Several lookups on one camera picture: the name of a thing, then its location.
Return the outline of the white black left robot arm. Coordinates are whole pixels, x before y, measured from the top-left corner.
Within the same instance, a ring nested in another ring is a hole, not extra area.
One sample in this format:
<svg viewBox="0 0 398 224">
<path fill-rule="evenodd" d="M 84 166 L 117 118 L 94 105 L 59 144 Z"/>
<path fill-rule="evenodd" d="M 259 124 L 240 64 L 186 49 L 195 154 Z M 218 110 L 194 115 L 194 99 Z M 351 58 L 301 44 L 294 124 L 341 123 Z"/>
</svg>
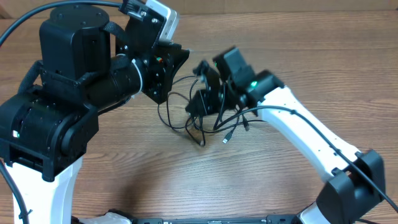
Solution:
<svg viewBox="0 0 398 224">
<path fill-rule="evenodd" d="M 167 100 L 189 56 L 173 42 L 179 13 L 159 1 L 58 1 L 39 29 L 42 57 L 1 105 L 1 174 L 16 223 L 70 223 L 73 190 L 102 114 L 138 93 Z"/>
</svg>

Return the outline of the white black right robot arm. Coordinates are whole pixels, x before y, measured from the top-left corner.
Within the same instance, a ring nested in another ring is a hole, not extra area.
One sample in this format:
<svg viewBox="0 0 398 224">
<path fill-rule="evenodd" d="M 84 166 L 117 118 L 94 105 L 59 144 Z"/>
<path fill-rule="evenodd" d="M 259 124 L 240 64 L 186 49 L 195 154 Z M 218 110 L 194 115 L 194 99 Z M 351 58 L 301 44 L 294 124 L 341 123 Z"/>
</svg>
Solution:
<svg viewBox="0 0 398 224">
<path fill-rule="evenodd" d="M 314 202 L 292 223 L 354 223 L 385 201 L 384 162 L 376 151 L 361 152 L 318 120 L 271 71 L 256 73 L 239 49 L 230 48 L 194 69 L 205 88 L 186 107 L 197 118 L 217 115 L 214 129 L 253 113 L 283 134 L 311 163 L 324 183 Z"/>
</svg>

